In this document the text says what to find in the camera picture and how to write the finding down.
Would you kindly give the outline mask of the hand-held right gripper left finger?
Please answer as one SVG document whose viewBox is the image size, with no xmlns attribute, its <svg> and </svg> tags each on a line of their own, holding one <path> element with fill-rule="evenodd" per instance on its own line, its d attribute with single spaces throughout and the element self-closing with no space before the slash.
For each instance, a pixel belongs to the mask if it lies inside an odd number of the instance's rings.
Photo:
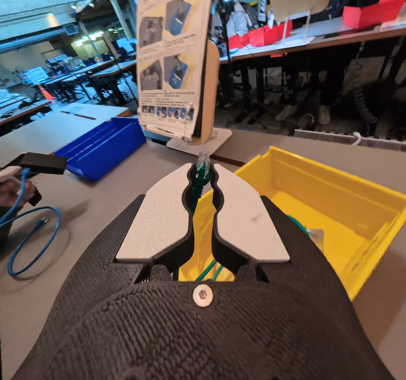
<svg viewBox="0 0 406 380">
<path fill-rule="evenodd" d="M 194 181 L 195 164 L 186 163 L 140 196 L 139 209 L 116 254 L 117 262 L 164 265 L 174 272 L 192 257 Z"/>
</svg>

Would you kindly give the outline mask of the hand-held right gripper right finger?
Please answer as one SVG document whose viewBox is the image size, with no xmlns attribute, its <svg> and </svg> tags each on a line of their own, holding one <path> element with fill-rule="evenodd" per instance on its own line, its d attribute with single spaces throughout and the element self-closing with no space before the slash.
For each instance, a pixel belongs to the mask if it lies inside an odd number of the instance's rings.
<svg viewBox="0 0 406 380">
<path fill-rule="evenodd" d="M 287 263 L 290 256 L 260 194 L 219 164 L 211 168 L 212 203 L 216 209 L 212 255 L 236 274 L 242 266 Z"/>
</svg>

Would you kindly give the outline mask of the black network switch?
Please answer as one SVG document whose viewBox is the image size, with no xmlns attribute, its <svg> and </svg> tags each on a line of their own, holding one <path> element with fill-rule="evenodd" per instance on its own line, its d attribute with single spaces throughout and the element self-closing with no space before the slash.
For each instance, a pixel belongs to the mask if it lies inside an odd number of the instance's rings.
<svg viewBox="0 0 406 380">
<path fill-rule="evenodd" d="M 33 174 L 64 174 L 68 158 L 51 154 L 28 152 L 19 161 L 22 168 L 28 168 Z"/>
</svg>

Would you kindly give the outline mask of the yellow plastic bin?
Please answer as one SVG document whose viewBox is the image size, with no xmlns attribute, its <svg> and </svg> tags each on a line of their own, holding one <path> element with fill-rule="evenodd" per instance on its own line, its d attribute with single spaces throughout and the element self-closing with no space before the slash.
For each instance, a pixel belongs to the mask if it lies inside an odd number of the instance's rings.
<svg viewBox="0 0 406 380">
<path fill-rule="evenodd" d="M 405 223 L 405 195 L 338 169 L 270 147 L 237 172 L 260 194 L 285 245 L 305 255 L 317 247 L 353 300 Z M 213 188 L 195 208 L 195 250 L 179 268 L 179 281 L 232 281 L 233 274 L 212 255 Z M 264 272 L 260 264 L 256 270 Z"/>
</svg>

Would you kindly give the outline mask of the person's left hand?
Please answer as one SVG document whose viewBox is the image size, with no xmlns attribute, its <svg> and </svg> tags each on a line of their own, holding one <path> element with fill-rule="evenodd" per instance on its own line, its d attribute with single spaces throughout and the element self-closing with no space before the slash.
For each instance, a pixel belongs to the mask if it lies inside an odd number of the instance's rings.
<svg viewBox="0 0 406 380">
<path fill-rule="evenodd" d="M 17 201 L 20 194 L 21 183 L 16 183 L 12 180 L 7 180 L 0 183 L 0 207 L 11 208 Z M 36 191 L 36 187 L 31 181 L 25 183 L 25 196 L 32 196 Z"/>
</svg>

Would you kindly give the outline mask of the blue plastic bin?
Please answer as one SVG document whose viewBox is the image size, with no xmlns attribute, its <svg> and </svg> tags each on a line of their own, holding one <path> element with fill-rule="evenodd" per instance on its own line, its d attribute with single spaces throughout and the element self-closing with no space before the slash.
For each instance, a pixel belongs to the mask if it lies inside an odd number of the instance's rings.
<svg viewBox="0 0 406 380">
<path fill-rule="evenodd" d="M 67 170 L 96 182 L 146 142 L 136 118 L 114 117 L 54 152 L 67 158 Z"/>
</svg>

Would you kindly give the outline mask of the row of work tables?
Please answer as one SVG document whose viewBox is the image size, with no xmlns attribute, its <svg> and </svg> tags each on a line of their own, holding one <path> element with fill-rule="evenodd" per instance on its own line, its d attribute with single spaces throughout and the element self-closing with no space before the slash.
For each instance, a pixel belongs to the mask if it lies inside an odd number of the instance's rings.
<svg viewBox="0 0 406 380">
<path fill-rule="evenodd" d="M 121 78 L 135 70 L 136 60 L 117 63 L 114 60 L 100 62 L 81 68 L 66 75 L 42 80 L 36 84 L 38 99 L 29 99 L 22 94 L 1 100 L 1 132 L 8 133 L 21 125 L 53 111 L 55 104 L 96 103 L 115 101 L 119 105 L 130 102 L 128 96 L 119 89 Z M 46 100 L 38 88 L 42 85 L 55 100 Z"/>
</svg>

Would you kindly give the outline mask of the printed instruction sheet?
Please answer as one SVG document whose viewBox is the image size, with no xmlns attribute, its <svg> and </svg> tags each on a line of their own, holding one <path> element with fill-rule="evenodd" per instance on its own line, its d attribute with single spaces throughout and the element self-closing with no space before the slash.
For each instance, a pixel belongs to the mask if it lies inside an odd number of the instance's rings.
<svg viewBox="0 0 406 380">
<path fill-rule="evenodd" d="M 203 103 L 212 0 L 138 0 L 137 86 L 145 129 L 191 141 Z"/>
</svg>

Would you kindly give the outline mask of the red plastic bin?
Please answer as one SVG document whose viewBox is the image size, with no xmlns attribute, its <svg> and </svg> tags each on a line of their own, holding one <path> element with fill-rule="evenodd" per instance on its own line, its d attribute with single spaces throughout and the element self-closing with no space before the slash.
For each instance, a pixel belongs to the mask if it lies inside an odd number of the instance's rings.
<svg viewBox="0 0 406 380">
<path fill-rule="evenodd" d="M 380 0 L 368 7 L 344 7 L 343 25 L 352 29 L 368 28 L 383 22 L 395 20 L 405 0 Z"/>
<path fill-rule="evenodd" d="M 249 46 L 251 46 L 251 48 L 256 48 L 271 45 L 282 40 L 283 37 L 289 37 L 292 27 L 292 21 L 290 20 L 287 23 L 282 22 L 279 25 L 274 25 L 272 28 L 265 25 L 253 29 L 243 36 L 236 34 L 229 37 L 229 48 L 240 49 Z"/>
</svg>

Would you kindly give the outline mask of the long background table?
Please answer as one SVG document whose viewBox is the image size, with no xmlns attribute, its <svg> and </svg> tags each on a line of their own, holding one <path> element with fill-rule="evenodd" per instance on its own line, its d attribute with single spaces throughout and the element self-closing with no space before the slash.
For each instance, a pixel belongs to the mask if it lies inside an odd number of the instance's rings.
<svg viewBox="0 0 406 380">
<path fill-rule="evenodd" d="M 308 27 L 301 27 L 292 31 L 289 37 L 264 47 L 243 47 L 231 54 L 231 60 L 237 61 L 247 58 L 271 56 L 285 52 L 299 52 L 302 50 L 331 47 L 361 41 L 374 41 L 405 35 L 405 17 L 366 29 L 351 29 L 345 26 L 342 18 L 331 21 L 312 23 Z"/>
</svg>

